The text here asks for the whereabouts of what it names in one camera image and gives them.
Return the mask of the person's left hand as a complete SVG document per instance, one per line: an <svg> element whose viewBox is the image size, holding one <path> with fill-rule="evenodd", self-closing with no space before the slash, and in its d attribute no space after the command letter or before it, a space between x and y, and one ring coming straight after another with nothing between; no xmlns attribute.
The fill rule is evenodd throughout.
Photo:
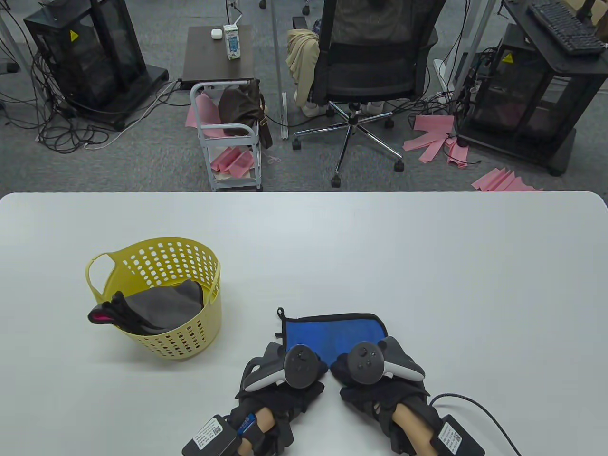
<svg viewBox="0 0 608 456"><path fill-rule="evenodd" d="M287 382L273 383L257 391L240 391L235 399L239 405L249 406L249 412L256 413L262 408L268 408L275 417L295 419L300 413L305 413L309 406L323 393L325 386L321 378L328 371L328 365L321 362L314 382L305 388L298 389L289 386Z"/></svg>

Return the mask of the person's right hand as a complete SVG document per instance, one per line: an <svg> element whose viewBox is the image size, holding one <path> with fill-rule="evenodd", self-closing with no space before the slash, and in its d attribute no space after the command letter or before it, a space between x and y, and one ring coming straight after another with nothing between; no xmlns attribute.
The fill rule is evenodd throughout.
<svg viewBox="0 0 608 456"><path fill-rule="evenodd" d="M407 406L432 430L441 429L443 421L435 408L428 404L429 393L423 382L382 377L371 386L362 385L348 371L346 354L341 354L332 363L330 371L342 385L342 400L378 421L384 434L395 432L392 416L399 404Z"/></svg>

